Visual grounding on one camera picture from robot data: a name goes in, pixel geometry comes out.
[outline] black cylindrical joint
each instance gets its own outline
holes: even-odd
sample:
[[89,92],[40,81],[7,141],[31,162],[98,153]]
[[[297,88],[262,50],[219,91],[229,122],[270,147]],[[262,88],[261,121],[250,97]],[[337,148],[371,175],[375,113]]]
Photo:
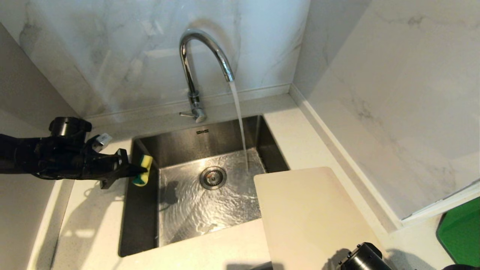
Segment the black cylindrical joint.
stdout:
[[382,253],[371,243],[363,243],[348,260],[341,270],[392,270],[383,260]]
[[53,137],[65,137],[74,144],[82,144],[87,132],[92,131],[92,124],[75,117],[57,117],[48,129]]

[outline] water stream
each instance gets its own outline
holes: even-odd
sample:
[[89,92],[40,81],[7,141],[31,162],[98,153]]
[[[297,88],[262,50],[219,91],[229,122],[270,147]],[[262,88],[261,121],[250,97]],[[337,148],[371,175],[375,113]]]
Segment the water stream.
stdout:
[[239,96],[237,94],[237,88],[235,87],[235,81],[229,82],[228,84],[230,85],[230,89],[232,90],[233,100],[235,101],[235,108],[237,109],[237,116],[239,118],[239,123],[240,123],[241,142],[243,143],[243,152],[245,153],[245,168],[248,173],[248,155],[247,155],[247,147],[245,145],[245,133],[243,132],[243,122],[241,120]]

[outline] stainless steel sink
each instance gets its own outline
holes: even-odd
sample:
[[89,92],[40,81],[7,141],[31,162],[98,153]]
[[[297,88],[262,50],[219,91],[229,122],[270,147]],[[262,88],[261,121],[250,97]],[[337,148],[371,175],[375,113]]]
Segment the stainless steel sink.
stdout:
[[132,161],[154,163],[146,186],[128,183],[121,257],[261,217],[253,177],[288,166],[262,116],[243,126],[248,171],[238,120],[134,140]]

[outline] drain strainer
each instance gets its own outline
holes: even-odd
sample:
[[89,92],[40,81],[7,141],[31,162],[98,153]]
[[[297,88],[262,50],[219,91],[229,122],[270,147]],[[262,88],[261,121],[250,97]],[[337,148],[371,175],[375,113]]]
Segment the drain strainer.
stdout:
[[200,184],[210,190],[218,189],[227,181],[225,170],[220,167],[208,167],[200,174]]

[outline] green object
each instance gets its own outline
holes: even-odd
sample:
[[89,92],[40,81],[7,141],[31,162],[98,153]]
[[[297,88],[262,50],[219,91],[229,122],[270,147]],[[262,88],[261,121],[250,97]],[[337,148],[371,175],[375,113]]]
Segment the green object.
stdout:
[[150,167],[152,166],[153,158],[147,155],[142,155],[140,160],[140,166],[147,169],[146,172],[143,172],[135,177],[132,183],[136,186],[144,186],[148,182],[148,177],[150,176]]
[[446,212],[437,238],[456,264],[480,267],[480,197]]

